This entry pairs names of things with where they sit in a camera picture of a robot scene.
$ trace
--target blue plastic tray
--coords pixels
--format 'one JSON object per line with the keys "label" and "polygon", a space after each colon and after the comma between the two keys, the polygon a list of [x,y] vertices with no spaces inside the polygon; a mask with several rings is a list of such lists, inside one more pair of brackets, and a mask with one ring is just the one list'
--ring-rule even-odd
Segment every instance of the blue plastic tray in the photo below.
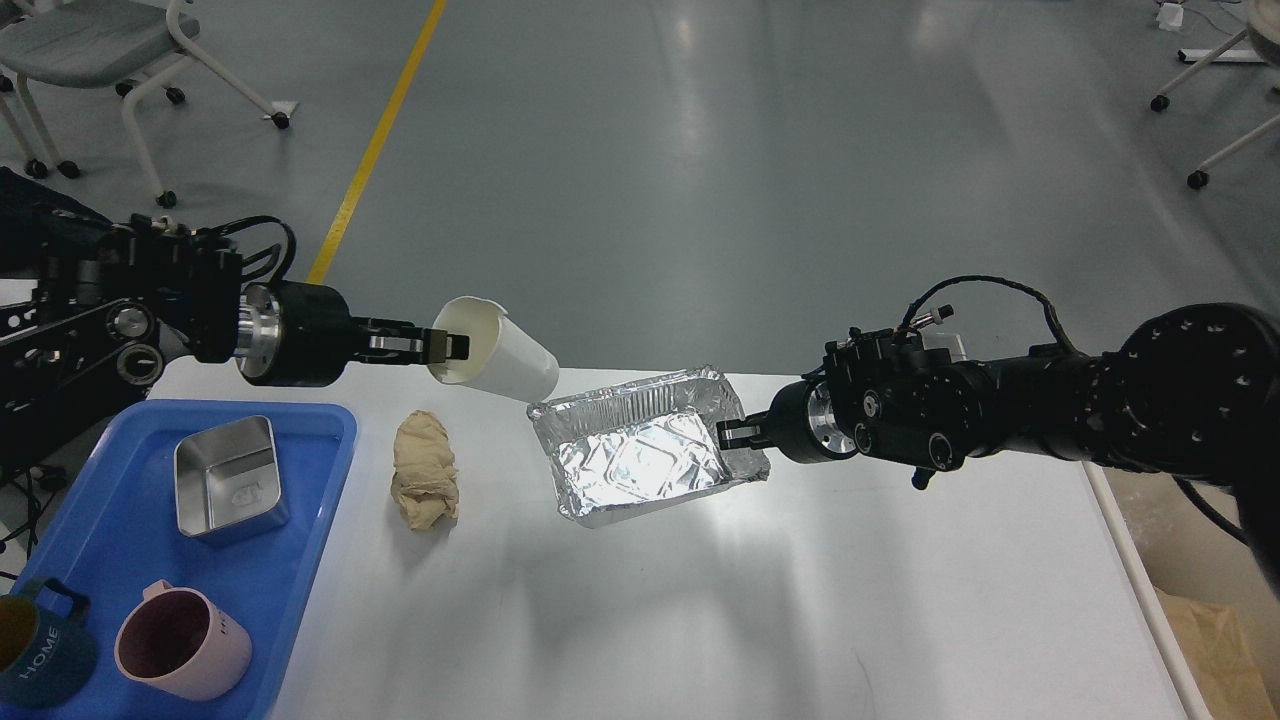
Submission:
{"label": "blue plastic tray", "polygon": [[[266,415],[289,521],[227,547],[178,532],[173,451],[182,438]],[[148,400],[108,427],[49,532],[22,573],[52,575],[90,596],[86,628],[97,641],[97,669],[65,703],[41,711],[0,703],[0,716],[59,720],[260,720],[284,679],[302,609],[351,468],[356,419],[337,405]],[[124,679],[115,667],[115,633],[164,578],[193,587],[239,621],[253,660],[230,692],[189,702]],[[44,593],[41,603],[65,611]]]}

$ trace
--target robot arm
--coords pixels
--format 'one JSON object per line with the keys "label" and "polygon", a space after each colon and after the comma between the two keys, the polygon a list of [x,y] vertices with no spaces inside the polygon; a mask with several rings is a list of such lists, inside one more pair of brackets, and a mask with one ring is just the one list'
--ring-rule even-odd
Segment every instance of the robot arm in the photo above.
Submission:
{"label": "robot arm", "polygon": [[[0,307],[3,478],[143,400],[183,355],[236,357],[253,384],[306,387],[332,383],[348,361],[468,356],[466,336],[352,316],[335,290],[284,281],[294,241],[274,218],[198,231],[141,215],[109,224],[52,210],[44,219],[50,232],[27,252],[32,299]],[[96,229],[95,240],[58,232],[67,223]],[[284,228],[287,246],[243,258],[229,236],[265,223]]]}
{"label": "robot arm", "polygon": [[780,391],[768,411],[721,423],[721,446],[777,447],[796,462],[892,460],[915,466],[919,489],[1002,450],[1215,484],[1235,496],[1248,544],[1280,593],[1280,460],[1270,448],[1280,430],[1280,323],[1240,305],[1194,305],[1143,323],[1101,356],[1080,354],[1056,328],[1055,343],[1024,357],[952,361],[918,334],[950,306],[913,318],[918,309],[897,328],[852,328],[827,343],[822,368]]}

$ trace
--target blue mug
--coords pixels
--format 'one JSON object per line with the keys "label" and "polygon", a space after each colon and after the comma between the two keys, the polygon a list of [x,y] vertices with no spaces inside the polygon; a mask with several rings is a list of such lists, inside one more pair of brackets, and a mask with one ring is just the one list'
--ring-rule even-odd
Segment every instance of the blue mug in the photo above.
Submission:
{"label": "blue mug", "polygon": [[[36,605],[45,588],[72,600],[67,618]],[[52,578],[32,578],[0,597],[0,702],[50,707],[84,687],[97,665],[86,612],[88,598]]]}

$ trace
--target pink mug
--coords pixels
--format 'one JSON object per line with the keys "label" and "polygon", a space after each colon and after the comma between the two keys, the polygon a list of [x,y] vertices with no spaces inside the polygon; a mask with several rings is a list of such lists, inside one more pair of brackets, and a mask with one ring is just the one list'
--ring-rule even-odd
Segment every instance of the pink mug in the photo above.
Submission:
{"label": "pink mug", "polygon": [[212,700],[236,687],[253,656],[244,628],[192,588],[157,580],[115,635],[115,666],[180,698]]}

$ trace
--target black bag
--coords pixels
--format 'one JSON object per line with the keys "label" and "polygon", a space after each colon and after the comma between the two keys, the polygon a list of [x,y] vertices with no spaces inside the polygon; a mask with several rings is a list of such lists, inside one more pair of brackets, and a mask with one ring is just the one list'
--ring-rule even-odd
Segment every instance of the black bag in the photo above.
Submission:
{"label": "black bag", "polygon": [[91,247],[102,237],[102,228],[58,218],[50,210],[74,213],[102,225],[111,223],[61,192],[0,167],[0,277],[37,277],[40,245],[46,238]]}

